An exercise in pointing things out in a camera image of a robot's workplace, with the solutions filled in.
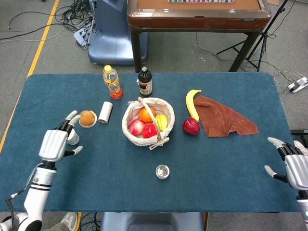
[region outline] dark glass bottle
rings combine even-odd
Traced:
[[[150,96],[153,90],[152,74],[146,66],[143,66],[141,71],[138,73],[138,80],[140,94],[144,97]]]

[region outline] orange juice bottle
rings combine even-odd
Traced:
[[[108,86],[109,94],[113,99],[120,99],[123,96],[123,90],[120,87],[119,76],[115,69],[106,65],[103,71],[103,78]]]

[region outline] tripod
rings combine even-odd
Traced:
[[[266,51],[266,42],[267,42],[267,38],[268,38],[268,31],[270,30],[271,26],[273,25],[273,23],[275,22],[275,20],[277,19],[278,15],[280,15],[282,12],[285,11],[285,4],[287,3],[288,0],[284,0],[283,4],[281,5],[281,7],[279,7],[277,13],[274,15],[273,19],[270,21],[269,25],[267,26],[267,28],[265,29],[264,32],[261,32],[261,37],[258,40],[258,42],[256,43],[256,45],[254,46],[254,48],[252,49],[252,51],[250,52],[249,56],[247,58],[245,58],[253,67],[255,67],[257,69],[257,71],[260,70],[260,65],[261,65],[261,60],[263,57],[264,52]],[[220,53],[223,53],[225,51],[228,51],[230,49],[234,49],[236,52],[239,52],[239,50],[236,48],[238,45],[241,45],[245,42],[239,42],[231,47],[228,47],[227,49],[224,49],[220,52],[217,53],[217,55],[219,55]],[[254,54],[254,52],[256,51],[258,45],[262,42],[262,47],[261,47],[261,52],[260,52],[260,57],[259,57],[259,62],[258,64],[254,64],[252,61],[250,61],[251,56]]]

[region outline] yellow bottle cap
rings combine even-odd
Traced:
[[[104,67],[104,71],[105,71],[107,74],[110,74],[110,73],[112,72],[111,66],[110,66],[110,65],[106,65],[106,66]]]

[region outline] table leg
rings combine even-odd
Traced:
[[[207,230],[207,222],[208,222],[208,212],[202,213],[203,223],[204,223],[204,231]]]
[[[254,45],[259,34],[260,32],[251,32],[248,34],[248,37],[245,43],[243,44],[242,48],[240,49],[240,52],[237,54],[232,66],[229,69],[229,72],[235,72],[240,68],[242,62],[246,58],[246,55],[250,51],[251,47]]]
[[[130,31],[131,45],[133,48],[134,64],[136,73],[141,71],[141,48],[138,31]]]

